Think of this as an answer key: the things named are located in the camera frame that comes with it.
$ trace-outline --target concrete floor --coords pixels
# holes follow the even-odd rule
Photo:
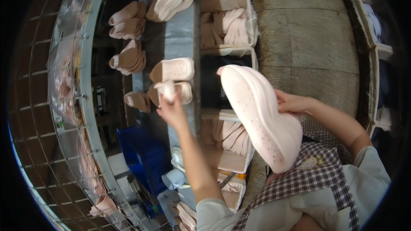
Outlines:
[[[259,21],[260,72],[273,87],[314,97],[355,117],[359,69],[342,0],[252,0]],[[241,208],[260,192],[267,164],[256,152]]]

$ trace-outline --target blue plastic bin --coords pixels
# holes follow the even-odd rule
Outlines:
[[[152,136],[147,128],[117,129],[127,166],[153,196],[167,190],[161,176],[172,169],[167,145]]]

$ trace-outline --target pink shoe upper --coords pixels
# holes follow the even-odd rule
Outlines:
[[[223,90],[253,146],[274,173],[288,171],[300,151],[302,128],[295,115],[279,113],[270,82],[249,67],[218,69]]]

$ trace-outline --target plaid apron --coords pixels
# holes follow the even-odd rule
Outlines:
[[[359,229],[357,208],[342,170],[343,164],[351,163],[351,154],[330,132],[311,118],[302,123],[302,130],[304,136],[316,142],[301,144],[294,168],[280,175],[272,174],[267,178],[263,189],[245,209],[233,231],[243,231],[250,211],[264,203],[328,187],[331,187],[338,211],[351,207],[350,230]]]

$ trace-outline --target person's arm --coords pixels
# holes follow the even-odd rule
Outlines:
[[[157,113],[177,131],[185,171],[188,182],[193,189],[196,203],[206,198],[217,198],[224,201],[203,151],[191,134],[180,96],[176,94],[172,105],[164,100],[162,95],[160,95],[160,99],[161,109],[157,109]]]
[[[335,136],[351,152],[354,161],[365,146],[372,146],[367,132],[348,114],[326,105],[316,99],[290,95],[276,89],[278,111],[308,114]]]

